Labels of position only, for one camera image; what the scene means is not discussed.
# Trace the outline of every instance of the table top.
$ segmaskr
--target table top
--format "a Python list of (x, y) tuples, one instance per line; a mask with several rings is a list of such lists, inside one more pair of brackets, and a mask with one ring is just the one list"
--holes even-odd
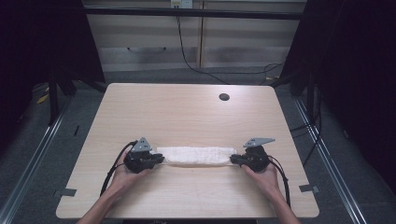
[[(219, 95), (226, 93), (228, 101)], [(316, 217), (318, 206), (282, 109), (271, 87), (187, 84), (108, 86), (56, 214), (82, 217), (99, 198), (122, 148), (146, 137), (157, 147), (233, 147), (243, 154), (251, 137), (271, 137), (266, 152), (279, 160), (297, 217)], [(282, 178), (279, 186), (284, 193)], [(276, 214), (239, 166), (180, 168), (156, 165), (119, 199), (108, 217), (262, 218)]]

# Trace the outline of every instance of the cable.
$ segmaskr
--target cable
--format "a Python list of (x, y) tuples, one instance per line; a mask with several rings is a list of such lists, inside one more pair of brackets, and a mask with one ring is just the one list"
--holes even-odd
[[(192, 68), (192, 67), (190, 66), (190, 64), (187, 62), (186, 54), (185, 54), (185, 52), (184, 52), (183, 38), (181, 37), (181, 23), (180, 23), (180, 17), (177, 17), (177, 29), (178, 29), (178, 36), (179, 36), (179, 39), (180, 39), (180, 46), (181, 46), (181, 53), (182, 53), (182, 55), (183, 55), (183, 60), (184, 60), (184, 63), (190, 68), (190, 70), (192, 70), (192, 71), (194, 71), (194, 72), (196, 72), (196, 73), (200, 73), (200, 74), (204, 74), (204, 75), (209, 75), (209, 76), (215, 78), (216, 80), (218, 80), (218, 81), (220, 81), (221, 83), (224, 83), (224, 84), (226, 84), (226, 85), (231, 85), (231, 84), (230, 84), (230, 83), (227, 83), (227, 82), (224, 81), (224, 80), (221, 80), (220, 78), (218, 78), (218, 77), (216, 77), (216, 76), (214, 76), (214, 74), (231, 74), (231, 75), (258, 75), (258, 74), (266, 74), (267, 72), (269, 72), (269, 71), (271, 71), (271, 70), (274, 70), (274, 69), (276, 69), (278, 66), (280, 66), (280, 65), (283, 64), (283, 63), (270, 63), (270, 64), (267, 64), (267, 65), (264, 66), (264, 70), (263, 70), (263, 71), (260, 71), (260, 72), (250, 72), (250, 73), (248, 73), (248, 72), (210, 72), (210, 73), (208, 73), (208, 72), (200, 71), (200, 70), (197, 70), (197, 69)], [(265, 79), (266, 79), (266, 77), (263, 79), (263, 81), (262, 81), (259, 85), (262, 85), (262, 83), (265, 82)]]
[(279, 171), (280, 175), (282, 176), (283, 184), (285, 185), (286, 203), (288, 204), (289, 207), (291, 207), (289, 180), (286, 178), (285, 171), (283, 170), (282, 165), (280, 164), (280, 162), (277, 159), (275, 159), (272, 156), (268, 156), (268, 157), (275, 160), (277, 163), (276, 164), (273, 161), (269, 160), (269, 162), (271, 162), (275, 166), (275, 168)]
[(137, 143), (137, 141), (130, 142), (122, 149), (122, 151), (120, 152), (119, 156), (116, 158), (116, 161), (114, 161), (114, 164), (111, 167), (110, 171), (108, 171), (108, 173), (107, 173), (107, 177), (105, 179), (105, 182), (103, 183), (102, 190), (100, 191), (100, 196), (102, 196), (102, 194), (105, 192), (105, 190), (107, 188), (108, 181), (110, 180), (110, 177), (113, 175), (113, 173), (117, 169), (117, 167), (125, 164), (125, 163), (123, 163), (123, 164), (117, 165), (117, 162), (119, 161), (120, 157), (122, 156), (122, 153), (125, 151), (125, 149), (127, 147), (134, 146), (136, 143)]
[(308, 162), (308, 160), (311, 158), (312, 153), (314, 152), (314, 149), (317, 147), (319, 140), (321, 139), (321, 96), (319, 93), (319, 90), (317, 89), (317, 109), (318, 109), (318, 119), (319, 119), (319, 130), (318, 130), (318, 134), (316, 136), (316, 140), (314, 145), (311, 147), (311, 149), (309, 150), (308, 156), (306, 157), (305, 161), (303, 162), (303, 167), (305, 167), (306, 163)]

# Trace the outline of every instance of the metal bracket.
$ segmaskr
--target metal bracket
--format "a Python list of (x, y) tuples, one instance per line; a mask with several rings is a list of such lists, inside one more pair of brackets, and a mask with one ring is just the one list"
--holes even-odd
[(250, 138), (250, 140), (244, 144), (244, 147), (257, 147), (274, 141), (275, 138)]
[(149, 144), (148, 140), (145, 137), (140, 138), (140, 140), (134, 145), (131, 149), (132, 152), (139, 152), (139, 151), (151, 151), (152, 147)]

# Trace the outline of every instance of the folded towel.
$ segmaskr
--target folded towel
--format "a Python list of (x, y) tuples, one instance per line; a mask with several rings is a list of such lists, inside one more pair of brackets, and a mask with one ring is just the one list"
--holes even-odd
[(230, 156), (236, 153), (231, 147), (158, 147), (165, 156), (163, 164), (177, 166), (231, 165)]

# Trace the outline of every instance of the aluminum rail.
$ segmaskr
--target aluminum rail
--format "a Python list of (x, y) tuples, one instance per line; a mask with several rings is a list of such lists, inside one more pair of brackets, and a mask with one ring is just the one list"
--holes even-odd
[(31, 13), (78, 13), (91, 15), (130, 15), (130, 16), (173, 16), (173, 17), (211, 17), (239, 19), (267, 19), (299, 21), (306, 16), (299, 12), (235, 11), (215, 9), (190, 9), (166, 7), (26, 7)]
[[(295, 101), (297, 108), (300, 112), (301, 117), (304, 120), (306, 127), (312, 137), (312, 140), (317, 142), (318, 139), (318, 129), (316, 126), (308, 125), (310, 124), (309, 117), (307, 116), (306, 108), (301, 99)], [(341, 176), (340, 171), (338, 170), (334, 160), (332, 159), (332, 155), (330, 154), (329, 149), (327, 149), (326, 145), (324, 144), (323, 140), (319, 138), (318, 140), (318, 153), (323, 160), (323, 163), (332, 178), (332, 182), (334, 183), (338, 194), (341, 197), (341, 200), (346, 207), (350, 217), (352, 218), (353, 223), (355, 224), (367, 224), (366, 219), (364, 218), (363, 212), (359, 207), (359, 204), (355, 200), (355, 197), (352, 195), (347, 183), (345, 182), (344, 178)]]
[(58, 129), (64, 118), (64, 112), (70, 105), (71, 101), (72, 97), (69, 97), (68, 102), (66, 102), (66, 105), (59, 114), (58, 118), (53, 122), (51, 126), (47, 128), (46, 133), (44, 134), (40, 144), (35, 150), (35, 154), (33, 155), (32, 159), (30, 159), (17, 185), (14, 187), (14, 190), (12, 190), (12, 192), (9, 194), (6, 202), (0, 210), (1, 224), (9, 224), (14, 218), (27, 190), (30, 187), (30, 184), (32, 183), (33, 178), (35, 177), (35, 173), (37, 172), (39, 165), (43, 161), (50, 147), (50, 143), (52, 142), (53, 137), (58, 132)]

